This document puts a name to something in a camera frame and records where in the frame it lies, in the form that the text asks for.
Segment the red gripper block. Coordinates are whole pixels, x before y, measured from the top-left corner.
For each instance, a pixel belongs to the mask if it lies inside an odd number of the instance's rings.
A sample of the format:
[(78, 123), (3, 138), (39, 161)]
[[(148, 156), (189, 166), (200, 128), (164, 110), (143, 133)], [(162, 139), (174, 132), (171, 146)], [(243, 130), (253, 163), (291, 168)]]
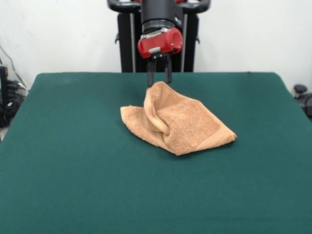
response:
[[(148, 86), (154, 84), (155, 60), (151, 58), (155, 54), (176, 54), (183, 47), (183, 36), (177, 28), (162, 28), (141, 36), (137, 43), (140, 55), (147, 62)], [(171, 55), (164, 55), (166, 83), (172, 83)]]

